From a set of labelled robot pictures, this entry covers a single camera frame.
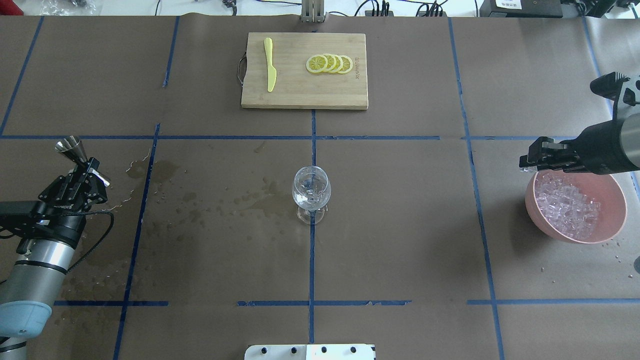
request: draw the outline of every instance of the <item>white bracket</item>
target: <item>white bracket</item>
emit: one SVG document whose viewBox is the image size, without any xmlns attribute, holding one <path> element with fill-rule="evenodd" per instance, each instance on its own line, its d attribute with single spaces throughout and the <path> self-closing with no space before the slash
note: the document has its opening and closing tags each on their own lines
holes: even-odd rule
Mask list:
<svg viewBox="0 0 640 360">
<path fill-rule="evenodd" d="M 253 345 L 244 360 L 376 360 L 368 344 Z"/>
<path fill-rule="evenodd" d="M 324 22 L 324 0 L 302 0 L 302 22 Z"/>
</svg>

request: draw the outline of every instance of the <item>ice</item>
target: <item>ice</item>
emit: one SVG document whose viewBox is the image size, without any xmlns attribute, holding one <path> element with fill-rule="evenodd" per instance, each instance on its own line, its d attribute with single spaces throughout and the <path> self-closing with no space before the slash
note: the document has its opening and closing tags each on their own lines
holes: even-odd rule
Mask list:
<svg viewBox="0 0 640 360">
<path fill-rule="evenodd" d="M 575 240 L 591 236 L 598 223 L 599 202 L 553 173 L 537 178 L 535 185 L 540 211 L 556 230 Z"/>
</svg>

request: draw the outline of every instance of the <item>glass base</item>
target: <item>glass base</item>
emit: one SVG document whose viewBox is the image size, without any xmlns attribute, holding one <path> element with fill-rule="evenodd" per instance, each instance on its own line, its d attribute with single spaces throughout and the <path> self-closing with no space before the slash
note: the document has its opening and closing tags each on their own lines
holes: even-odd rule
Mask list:
<svg viewBox="0 0 640 360">
<path fill-rule="evenodd" d="M 305 210 L 298 206 L 298 219 L 304 221 L 307 225 L 311 225 L 311 219 L 314 218 L 314 224 L 317 224 L 324 218 L 324 214 L 328 210 L 326 206 L 316 211 Z"/>
</svg>

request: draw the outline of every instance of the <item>sticker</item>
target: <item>sticker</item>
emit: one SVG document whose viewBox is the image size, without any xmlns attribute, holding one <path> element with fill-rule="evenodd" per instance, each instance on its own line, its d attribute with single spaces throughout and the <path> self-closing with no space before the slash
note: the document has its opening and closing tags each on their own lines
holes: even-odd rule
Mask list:
<svg viewBox="0 0 640 360">
<path fill-rule="evenodd" d="M 522 10 L 520 0 L 495 0 L 495 5 L 499 8 Z"/>
</svg>

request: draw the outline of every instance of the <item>plastic bag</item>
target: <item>plastic bag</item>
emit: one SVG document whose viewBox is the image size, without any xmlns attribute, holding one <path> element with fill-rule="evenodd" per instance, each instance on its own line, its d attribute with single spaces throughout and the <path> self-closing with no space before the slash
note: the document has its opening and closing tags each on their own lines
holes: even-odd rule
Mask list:
<svg viewBox="0 0 640 360">
<path fill-rule="evenodd" d="M 100 15 L 103 0 L 42 0 L 41 15 Z"/>
</svg>

